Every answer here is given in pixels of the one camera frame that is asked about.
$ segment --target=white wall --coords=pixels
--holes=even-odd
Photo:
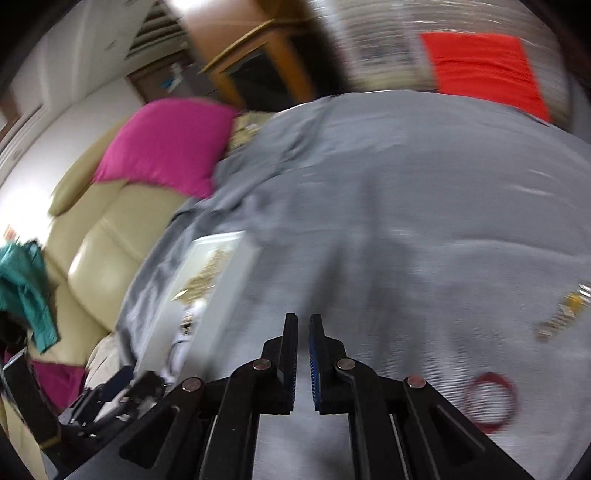
[[[11,84],[22,117],[13,127],[14,137],[0,140],[0,185],[35,139],[73,103],[183,48],[185,38],[177,37],[125,58],[153,4],[83,0],[39,41]]]
[[[121,78],[75,103],[32,144],[0,188],[0,235],[10,224],[22,239],[47,235],[51,192],[76,159],[142,101]]]

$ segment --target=wooden cabinet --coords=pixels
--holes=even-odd
[[[222,98],[280,111],[338,93],[339,81],[296,0],[195,0],[181,19]]]

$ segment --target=pink pillow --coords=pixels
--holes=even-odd
[[[121,128],[94,181],[127,179],[207,198],[235,116],[234,109],[218,103],[172,98],[151,102]]]

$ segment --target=red cloth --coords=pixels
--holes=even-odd
[[[439,91],[516,106],[550,121],[521,40],[508,35],[422,33]]]

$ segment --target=metal pivot screw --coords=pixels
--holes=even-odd
[[[355,360],[352,358],[341,358],[336,362],[336,367],[339,370],[353,370],[355,368]]]
[[[252,363],[252,367],[258,371],[269,370],[271,368],[271,365],[272,365],[271,361],[267,360],[266,358],[257,358]]]
[[[427,385],[427,381],[420,375],[411,375],[407,378],[407,383],[410,388],[423,388]]]
[[[187,378],[181,384],[185,392],[195,392],[201,388],[201,380],[196,377]]]

